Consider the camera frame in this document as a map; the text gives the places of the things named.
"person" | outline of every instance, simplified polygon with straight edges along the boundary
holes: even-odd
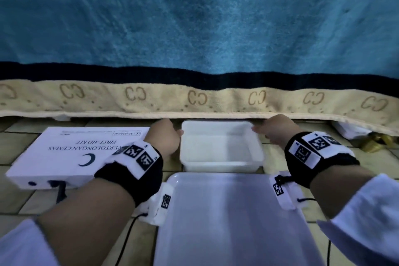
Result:
[[[359,266],[399,263],[399,185],[395,180],[375,175],[347,154],[330,159],[344,165],[325,163],[312,172],[287,155],[295,141],[306,146],[298,135],[309,133],[284,115],[252,129],[285,150],[294,180],[308,184],[331,219],[320,227],[352,262]],[[182,134],[169,119],[162,119],[151,126],[144,141],[165,160],[177,150]],[[120,164],[107,164],[75,195],[37,219],[23,221],[0,240],[0,265],[101,265],[135,207],[155,194],[162,181],[162,160],[139,179],[124,170]]]

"black stripe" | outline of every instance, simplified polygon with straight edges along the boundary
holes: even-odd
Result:
[[[202,90],[225,88],[272,87],[281,90],[319,88],[327,90],[357,89],[399,97],[398,80],[374,75],[303,74],[277,72],[204,74],[179,68],[121,67],[74,63],[19,64],[0,62],[2,79],[80,80],[105,83],[181,84]]]

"black wristband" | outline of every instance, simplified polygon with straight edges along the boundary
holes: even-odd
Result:
[[[156,194],[161,187],[164,161],[161,154],[158,151],[157,153],[160,157],[140,179],[136,179],[126,166],[117,162],[104,165],[94,174],[94,178],[103,178],[119,184],[132,196],[136,206],[138,206]]]
[[[302,139],[303,136],[310,134],[311,132],[301,132],[296,134],[294,137],[288,141],[287,146],[285,147],[285,159],[287,161],[288,170],[291,173],[293,180],[302,185],[303,187],[309,188],[312,180],[317,176],[318,173],[326,170],[327,168],[333,165],[360,165],[360,162],[349,153],[338,153],[329,158],[323,158],[310,144],[308,144],[305,140]],[[296,154],[292,154],[289,152],[294,141],[300,143],[301,146],[305,148],[301,148],[302,151],[306,152],[301,154],[299,158],[295,156]],[[311,153],[315,153],[320,156],[320,160],[313,167],[309,167],[305,164],[306,155]]]

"crescent moon symbol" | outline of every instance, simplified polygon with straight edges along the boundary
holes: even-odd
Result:
[[[90,156],[90,161],[87,162],[86,164],[78,164],[78,165],[81,166],[81,167],[90,165],[90,164],[93,163],[94,160],[96,159],[96,155],[95,155],[94,153],[87,153],[87,154],[85,154],[85,155],[83,155],[83,156]]]

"hand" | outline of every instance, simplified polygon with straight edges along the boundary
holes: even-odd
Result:
[[[150,127],[144,141],[156,148],[165,159],[177,150],[182,135],[183,131],[176,131],[169,119],[162,119]]]
[[[283,150],[293,136],[304,131],[294,121],[282,114],[266,119],[262,125],[253,126],[252,130],[255,133],[266,135],[271,143],[278,144]]]

